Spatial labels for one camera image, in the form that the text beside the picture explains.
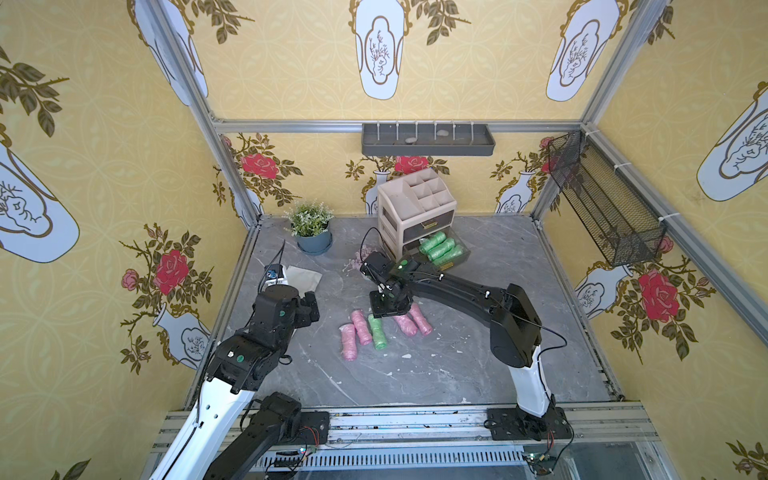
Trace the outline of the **pink trash bag roll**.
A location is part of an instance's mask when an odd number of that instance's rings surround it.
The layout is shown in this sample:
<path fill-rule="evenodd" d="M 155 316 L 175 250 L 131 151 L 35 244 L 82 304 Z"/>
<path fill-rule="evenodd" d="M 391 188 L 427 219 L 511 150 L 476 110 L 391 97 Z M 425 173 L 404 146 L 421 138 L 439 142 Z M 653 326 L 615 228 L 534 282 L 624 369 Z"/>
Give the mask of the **pink trash bag roll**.
<path fill-rule="evenodd" d="M 433 332 L 432 325 L 427 321 L 417 302 L 411 304 L 409 316 L 414 321 L 422 335 L 427 336 Z"/>
<path fill-rule="evenodd" d="M 393 319 L 406 336 L 413 337 L 419 333 L 419 328 L 408 315 L 396 315 L 393 316 Z"/>
<path fill-rule="evenodd" d="M 373 342 L 373 337 L 369 329 L 367 319 L 361 310 L 354 310 L 350 314 L 350 319 L 355 327 L 356 336 L 361 345 L 369 345 Z"/>
<path fill-rule="evenodd" d="M 354 361 L 357 359 L 358 350 L 356 343 L 356 327 L 352 323 L 342 325 L 341 335 L 341 355 L 345 361 Z"/>

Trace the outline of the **green trash bag roll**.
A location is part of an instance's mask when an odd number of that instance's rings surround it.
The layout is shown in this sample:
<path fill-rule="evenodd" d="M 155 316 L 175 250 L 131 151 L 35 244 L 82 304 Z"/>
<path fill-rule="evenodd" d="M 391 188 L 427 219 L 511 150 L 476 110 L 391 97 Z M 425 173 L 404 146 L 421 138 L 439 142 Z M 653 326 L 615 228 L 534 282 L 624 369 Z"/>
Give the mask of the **green trash bag roll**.
<path fill-rule="evenodd" d="M 427 254 L 430 250 L 439 246 L 446 240 L 446 234 L 443 231 L 438 231 L 430 236 L 426 236 L 420 239 L 419 251 L 423 254 Z"/>
<path fill-rule="evenodd" d="M 388 341 L 383 330 L 382 319 L 375 317 L 373 314 L 369 314 L 368 325 L 371 331 L 374 348 L 376 350 L 383 350 L 388 346 Z"/>
<path fill-rule="evenodd" d="M 455 244 L 450 250 L 446 251 L 443 255 L 437 257 L 432 263 L 436 266 L 441 266 L 447 263 L 454 262 L 457 258 L 461 257 L 465 253 L 465 249 Z"/>
<path fill-rule="evenodd" d="M 456 242 L 453 238 L 446 237 L 441 243 L 428 251 L 427 257 L 430 261 L 433 261 L 437 257 L 443 255 L 446 251 L 450 250 L 455 244 Z"/>

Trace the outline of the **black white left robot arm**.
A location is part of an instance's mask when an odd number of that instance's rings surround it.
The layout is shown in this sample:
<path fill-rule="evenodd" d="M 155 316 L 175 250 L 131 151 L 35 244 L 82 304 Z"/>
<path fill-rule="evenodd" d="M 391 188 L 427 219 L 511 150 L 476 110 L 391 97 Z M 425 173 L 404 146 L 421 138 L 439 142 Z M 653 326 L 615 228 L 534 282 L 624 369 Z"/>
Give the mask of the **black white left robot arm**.
<path fill-rule="evenodd" d="M 205 368 L 198 398 L 152 479 L 241 479 L 273 446 L 294 438 L 301 403 L 275 392 L 223 451 L 226 435 L 265 378 L 286 355 L 294 332 L 320 319 L 315 293 L 277 284 L 260 292 L 246 325 L 220 343 Z"/>

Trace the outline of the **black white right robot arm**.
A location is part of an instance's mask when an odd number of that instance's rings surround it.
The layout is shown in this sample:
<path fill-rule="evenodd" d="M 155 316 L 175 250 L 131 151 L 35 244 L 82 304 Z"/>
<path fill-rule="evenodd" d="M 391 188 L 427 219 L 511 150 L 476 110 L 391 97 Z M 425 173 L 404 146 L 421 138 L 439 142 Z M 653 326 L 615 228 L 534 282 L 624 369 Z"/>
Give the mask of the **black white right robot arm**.
<path fill-rule="evenodd" d="M 375 317 L 408 314 L 420 297 L 477 320 L 489 329 L 493 356 L 510 369 L 517 408 L 537 419 L 554 409 L 540 363 L 544 327 L 520 286 L 485 286 L 413 258 L 396 262 L 381 252 L 368 255 L 361 272 L 376 285 L 370 293 Z"/>

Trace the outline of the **beige three-drawer organizer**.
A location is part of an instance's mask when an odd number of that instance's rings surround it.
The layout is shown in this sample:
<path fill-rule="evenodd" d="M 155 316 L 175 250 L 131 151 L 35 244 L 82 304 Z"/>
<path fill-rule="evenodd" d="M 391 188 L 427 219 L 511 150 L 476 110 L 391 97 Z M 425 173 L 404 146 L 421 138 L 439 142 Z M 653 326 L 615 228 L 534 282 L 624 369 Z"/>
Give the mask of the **beige three-drawer organizer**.
<path fill-rule="evenodd" d="M 457 201 L 432 168 L 389 180 L 377 187 L 378 229 L 389 252 L 401 258 L 404 229 L 457 210 Z"/>

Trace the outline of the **white green work glove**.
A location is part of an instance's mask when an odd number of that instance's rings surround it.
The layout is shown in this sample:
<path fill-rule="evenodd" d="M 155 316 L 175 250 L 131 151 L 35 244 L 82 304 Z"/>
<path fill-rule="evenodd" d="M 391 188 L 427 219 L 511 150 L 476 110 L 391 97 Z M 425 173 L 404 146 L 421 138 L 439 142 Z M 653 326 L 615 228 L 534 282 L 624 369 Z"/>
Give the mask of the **white green work glove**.
<path fill-rule="evenodd" d="M 301 296 L 306 292 L 314 292 L 322 279 L 322 274 L 296 266 L 287 266 L 284 273 L 288 285 L 296 288 Z"/>

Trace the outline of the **purple flowers in white pot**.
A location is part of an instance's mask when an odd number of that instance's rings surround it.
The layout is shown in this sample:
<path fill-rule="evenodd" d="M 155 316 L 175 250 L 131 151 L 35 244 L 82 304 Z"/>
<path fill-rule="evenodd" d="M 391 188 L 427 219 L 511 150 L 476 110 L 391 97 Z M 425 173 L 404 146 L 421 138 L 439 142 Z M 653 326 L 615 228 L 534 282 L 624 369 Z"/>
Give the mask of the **purple flowers in white pot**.
<path fill-rule="evenodd" d="M 350 273 L 350 272 L 360 272 L 360 268 L 362 267 L 363 261 L 367 258 L 367 256 L 370 254 L 370 249 L 368 247 L 363 247 L 362 249 L 358 249 L 354 251 L 354 255 L 348 260 L 348 262 L 345 264 L 343 268 L 344 273 Z"/>

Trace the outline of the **green plant in blue pot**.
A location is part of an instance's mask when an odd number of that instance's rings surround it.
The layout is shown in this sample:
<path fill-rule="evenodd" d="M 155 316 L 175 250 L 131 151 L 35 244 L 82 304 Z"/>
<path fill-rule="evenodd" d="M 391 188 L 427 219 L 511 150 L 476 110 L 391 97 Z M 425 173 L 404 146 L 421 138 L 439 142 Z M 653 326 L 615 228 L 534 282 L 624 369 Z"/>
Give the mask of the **green plant in blue pot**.
<path fill-rule="evenodd" d="M 295 205 L 286 214 L 291 234 L 298 248 L 308 255 L 321 255 L 332 245 L 330 222 L 333 211 L 325 204 L 303 202 Z"/>

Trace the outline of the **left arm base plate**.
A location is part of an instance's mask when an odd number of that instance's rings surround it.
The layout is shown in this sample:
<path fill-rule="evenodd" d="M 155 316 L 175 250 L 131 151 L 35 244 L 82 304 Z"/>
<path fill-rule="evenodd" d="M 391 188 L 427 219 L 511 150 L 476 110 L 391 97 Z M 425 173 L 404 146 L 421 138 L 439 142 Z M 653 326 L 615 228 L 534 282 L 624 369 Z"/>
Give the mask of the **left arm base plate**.
<path fill-rule="evenodd" d="M 330 432 L 329 411 L 303 411 L 295 433 L 288 433 L 277 446 L 319 446 L 328 442 Z"/>

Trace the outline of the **gray wall shelf tray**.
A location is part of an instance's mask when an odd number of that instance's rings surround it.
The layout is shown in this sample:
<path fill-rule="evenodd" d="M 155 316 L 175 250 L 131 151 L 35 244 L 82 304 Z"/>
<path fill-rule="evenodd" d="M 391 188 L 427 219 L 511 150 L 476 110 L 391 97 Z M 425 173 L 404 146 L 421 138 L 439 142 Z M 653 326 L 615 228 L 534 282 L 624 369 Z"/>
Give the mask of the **gray wall shelf tray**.
<path fill-rule="evenodd" d="M 487 124 L 475 122 L 365 123 L 361 151 L 366 156 L 491 156 L 496 141 Z"/>

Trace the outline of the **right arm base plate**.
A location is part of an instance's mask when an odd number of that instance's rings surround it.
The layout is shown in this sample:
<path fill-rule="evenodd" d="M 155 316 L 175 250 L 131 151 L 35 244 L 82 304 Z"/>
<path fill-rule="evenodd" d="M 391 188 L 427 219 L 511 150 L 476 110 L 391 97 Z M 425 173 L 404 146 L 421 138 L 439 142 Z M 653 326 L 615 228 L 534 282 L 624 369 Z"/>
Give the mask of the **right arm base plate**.
<path fill-rule="evenodd" d="M 550 406 L 543 417 L 536 417 L 518 407 L 490 408 L 483 426 L 492 439 L 549 441 L 569 439 L 573 429 L 563 408 Z"/>

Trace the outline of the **aluminum front rail frame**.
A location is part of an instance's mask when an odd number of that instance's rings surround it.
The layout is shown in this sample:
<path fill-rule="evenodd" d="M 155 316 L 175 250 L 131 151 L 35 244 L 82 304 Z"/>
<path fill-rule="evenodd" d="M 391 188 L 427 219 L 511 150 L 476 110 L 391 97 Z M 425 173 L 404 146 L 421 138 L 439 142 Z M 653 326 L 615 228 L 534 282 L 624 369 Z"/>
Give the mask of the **aluminum front rail frame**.
<path fill-rule="evenodd" d="M 328 442 L 319 446 L 271 447 L 250 472 L 270 471 L 289 478 L 300 470 L 358 470 L 416 467 L 547 466 L 572 468 L 578 445 L 630 444 L 648 479 L 674 479 L 677 471 L 645 408 L 638 402 L 560 403 L 573 429 L 569 439 L 534 441 L 492 439 L 483 426 L 490 408 L 514 404 L 401 405 L 305 408 L 329 411 Z M 241 413 L 225 437 L 223 451 L 247 428 L 259 402 Z M 190 411 L 166 416 L 151 449 L 144 477 L 150 475 L 183 427 Z"/>

